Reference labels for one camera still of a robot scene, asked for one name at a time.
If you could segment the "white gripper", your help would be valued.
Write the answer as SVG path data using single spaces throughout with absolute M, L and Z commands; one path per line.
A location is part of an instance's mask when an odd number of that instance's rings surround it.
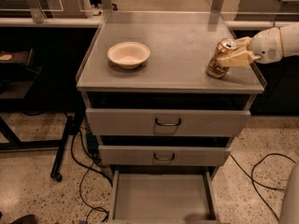
M 277 27 L 261 31 L 253 38 L 244 36 L 236 41 L 241 51 L 219 57 L 217 62 L 222 67 L 244 67 L 252 62 L 268 64 L 279 62 L 283 57 L 280 29 Z

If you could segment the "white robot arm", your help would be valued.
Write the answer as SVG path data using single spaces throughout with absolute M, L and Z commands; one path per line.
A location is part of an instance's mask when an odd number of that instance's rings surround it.
M 299 23 L 263 30 L 254 37 L 242 37 L 224 45 L 216 61 L 222 67 L 246 66 L 279 62 L 282 58 L 299 55 Z M 290 172 L 281 205 L 278 224 L 299 224 L 299 162 Z

